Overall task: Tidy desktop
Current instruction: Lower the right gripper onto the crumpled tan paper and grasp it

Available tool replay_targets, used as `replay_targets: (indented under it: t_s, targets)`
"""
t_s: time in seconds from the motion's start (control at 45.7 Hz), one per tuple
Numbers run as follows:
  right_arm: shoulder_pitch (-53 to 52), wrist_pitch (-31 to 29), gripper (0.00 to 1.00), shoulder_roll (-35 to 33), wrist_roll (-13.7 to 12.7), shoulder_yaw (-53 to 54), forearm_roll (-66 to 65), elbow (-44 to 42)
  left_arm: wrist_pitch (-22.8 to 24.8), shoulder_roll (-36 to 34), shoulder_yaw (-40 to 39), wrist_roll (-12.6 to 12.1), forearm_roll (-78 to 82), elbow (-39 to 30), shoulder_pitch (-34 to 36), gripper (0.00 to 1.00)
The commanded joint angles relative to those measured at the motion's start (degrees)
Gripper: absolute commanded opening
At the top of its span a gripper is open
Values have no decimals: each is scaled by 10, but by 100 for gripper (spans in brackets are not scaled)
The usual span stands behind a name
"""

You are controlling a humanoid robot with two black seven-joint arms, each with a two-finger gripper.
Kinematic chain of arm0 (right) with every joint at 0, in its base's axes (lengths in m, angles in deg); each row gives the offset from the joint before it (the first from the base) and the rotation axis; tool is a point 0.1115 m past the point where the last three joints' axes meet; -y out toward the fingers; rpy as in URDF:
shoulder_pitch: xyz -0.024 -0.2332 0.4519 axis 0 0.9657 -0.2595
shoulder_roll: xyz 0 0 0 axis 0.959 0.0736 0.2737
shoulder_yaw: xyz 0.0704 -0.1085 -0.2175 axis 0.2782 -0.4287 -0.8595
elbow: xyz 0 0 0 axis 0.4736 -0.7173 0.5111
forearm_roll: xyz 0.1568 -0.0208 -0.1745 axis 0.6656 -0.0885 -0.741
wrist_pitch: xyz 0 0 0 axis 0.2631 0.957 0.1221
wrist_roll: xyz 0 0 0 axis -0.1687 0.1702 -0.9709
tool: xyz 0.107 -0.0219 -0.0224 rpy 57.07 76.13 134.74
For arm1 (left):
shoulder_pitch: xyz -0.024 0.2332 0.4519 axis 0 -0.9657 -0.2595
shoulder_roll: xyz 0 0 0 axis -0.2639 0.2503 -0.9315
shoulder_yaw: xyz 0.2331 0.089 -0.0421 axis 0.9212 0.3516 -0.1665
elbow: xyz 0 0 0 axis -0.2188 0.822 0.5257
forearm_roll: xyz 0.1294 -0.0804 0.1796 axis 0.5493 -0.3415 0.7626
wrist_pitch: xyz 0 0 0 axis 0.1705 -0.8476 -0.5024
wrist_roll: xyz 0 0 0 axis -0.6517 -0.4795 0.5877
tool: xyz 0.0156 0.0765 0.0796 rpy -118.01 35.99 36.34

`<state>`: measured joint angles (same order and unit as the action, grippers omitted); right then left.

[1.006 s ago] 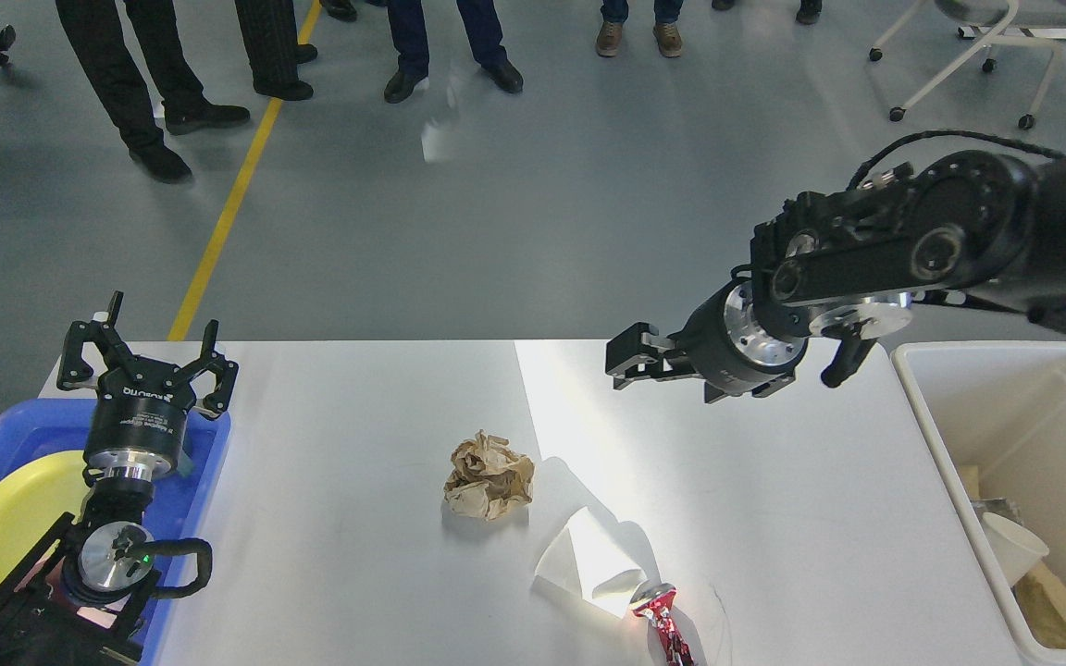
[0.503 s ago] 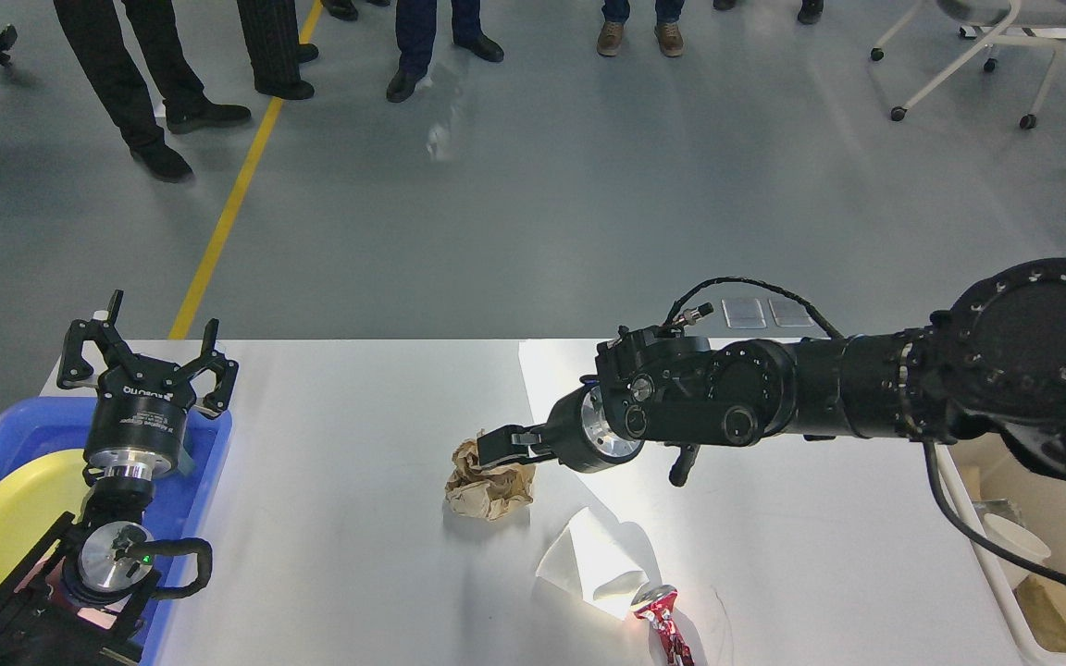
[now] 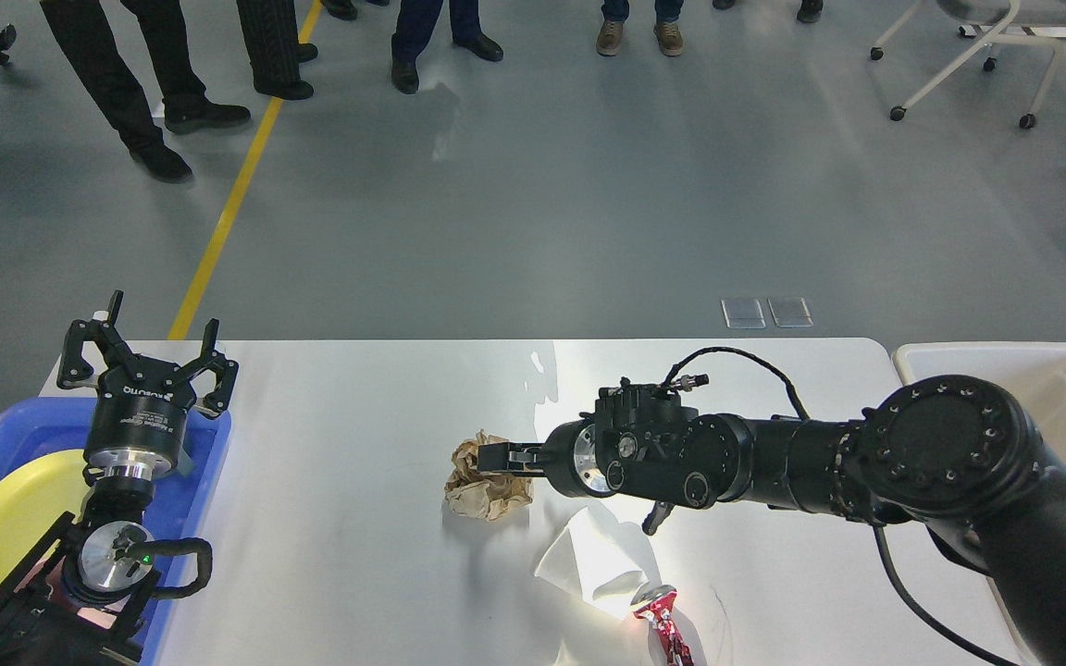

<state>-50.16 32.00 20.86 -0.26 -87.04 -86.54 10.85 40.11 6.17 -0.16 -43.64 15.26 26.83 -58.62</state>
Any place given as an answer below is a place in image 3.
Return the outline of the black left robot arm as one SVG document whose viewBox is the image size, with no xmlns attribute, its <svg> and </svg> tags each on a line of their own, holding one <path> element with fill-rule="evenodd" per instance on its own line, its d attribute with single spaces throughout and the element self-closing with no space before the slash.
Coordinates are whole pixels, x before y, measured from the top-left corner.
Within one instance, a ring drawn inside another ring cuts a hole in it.
<svg viewBox="0 0 1066 666">
<path fill-rule="evenodd" d="M 0 583 L 0 665 L 136 665 L 149 603 L 199 592 L 213 549 L 159 539 L 144 525 L 155 485 L 187 459 L 191 412 L 217 420 L 240 372 L 207 322 L 198 357 L 178 364 L 131 350 L 118 332 L 122 291 L 104 312 L 71 322 L 61 389 L 96 392 L 83 448 L 83 510 L 63 511 Z"/>
</svg>

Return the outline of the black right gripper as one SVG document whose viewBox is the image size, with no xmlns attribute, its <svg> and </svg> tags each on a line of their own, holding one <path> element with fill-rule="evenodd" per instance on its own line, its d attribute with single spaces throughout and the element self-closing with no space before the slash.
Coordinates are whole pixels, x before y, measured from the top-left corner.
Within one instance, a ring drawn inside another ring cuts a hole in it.
<svg viewBox="0 0 1066 666">
<path fill-rule="evenodd" d="M 595 442 L 591 420 L 563 423 L 542 443 L 495 442 L 478 446 L 480 474 L 546 477 L 560 494 L 605 499 L 613 496 Z"/>
</svg>

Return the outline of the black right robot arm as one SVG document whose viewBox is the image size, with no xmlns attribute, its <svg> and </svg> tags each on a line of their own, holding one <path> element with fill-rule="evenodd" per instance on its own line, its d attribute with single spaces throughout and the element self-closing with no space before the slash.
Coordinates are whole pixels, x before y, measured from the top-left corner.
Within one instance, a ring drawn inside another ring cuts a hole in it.
<svg viewBox="0 0 1066 666">
<path fill-rule="evenodd" d="M 567 497 L 652 500 L 647 535 L 676 507 L 737 500 L 863 523 L 914 614 L 999 663 L 915 603 L 897 575 L 884 527 L 915 520 L 944 558 L 994 578 L 1034 657 L 1066 665 L 1066 464 L 1006 389 L 976 376 L 930 376 L 859 420 L 831 423 L 809 417 L 791 381 L 784 388 L 792 417 L 701 415 L 682 404 L 682 392 L 707 381 L 687 376 L 684 363 L 660 383 L 623 378 L 545 442 L 479 448 L 477 470 L 545 477 Z"/>
</svg>

